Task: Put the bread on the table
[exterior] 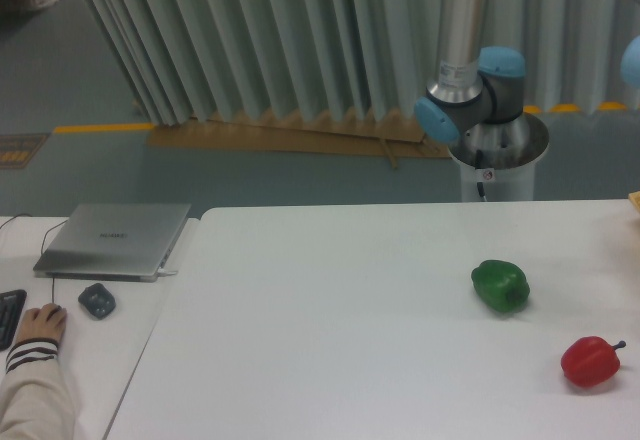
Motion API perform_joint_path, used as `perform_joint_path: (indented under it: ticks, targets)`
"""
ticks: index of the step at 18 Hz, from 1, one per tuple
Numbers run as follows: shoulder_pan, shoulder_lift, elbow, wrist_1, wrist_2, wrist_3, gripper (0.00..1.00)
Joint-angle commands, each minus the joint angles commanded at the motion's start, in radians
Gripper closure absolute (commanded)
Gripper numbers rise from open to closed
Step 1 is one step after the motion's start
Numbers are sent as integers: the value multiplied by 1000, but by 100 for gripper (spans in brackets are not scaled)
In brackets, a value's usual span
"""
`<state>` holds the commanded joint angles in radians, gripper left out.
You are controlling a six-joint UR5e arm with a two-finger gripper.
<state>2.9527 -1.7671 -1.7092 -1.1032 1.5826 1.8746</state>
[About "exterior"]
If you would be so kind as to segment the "person's right hand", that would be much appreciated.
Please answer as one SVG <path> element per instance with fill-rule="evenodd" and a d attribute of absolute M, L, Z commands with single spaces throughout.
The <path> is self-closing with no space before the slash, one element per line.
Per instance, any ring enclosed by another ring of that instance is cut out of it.
<path fill-rule="evenodd" d="M 55 303 L 29 309 L 21 319 L 15 344 L 29 341 L 52 341 L 60 344 L 66 329 L 66 321 L 66 309 Z"/>

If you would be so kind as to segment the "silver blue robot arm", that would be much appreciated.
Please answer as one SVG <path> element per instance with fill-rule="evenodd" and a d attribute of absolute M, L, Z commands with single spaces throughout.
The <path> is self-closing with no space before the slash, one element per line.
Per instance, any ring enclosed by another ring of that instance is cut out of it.
<path fill-rule="evenodd" d="M 635 106 L 639 0 L 440 0 L 437 47 L 415 118 L 470 169 L 539 161 L 550 144 L 527 111 Z"/>

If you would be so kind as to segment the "cream sleeved forearm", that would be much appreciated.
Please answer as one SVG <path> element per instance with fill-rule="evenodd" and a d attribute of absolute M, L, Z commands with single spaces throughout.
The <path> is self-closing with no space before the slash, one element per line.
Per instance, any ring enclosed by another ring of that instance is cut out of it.
<path fill-rule="evenodd" d="M 59 343 L 36 338 L 8 352 L 1 381 L 3 439 L 71 439 L 75 409 L 59 361 Z"/>

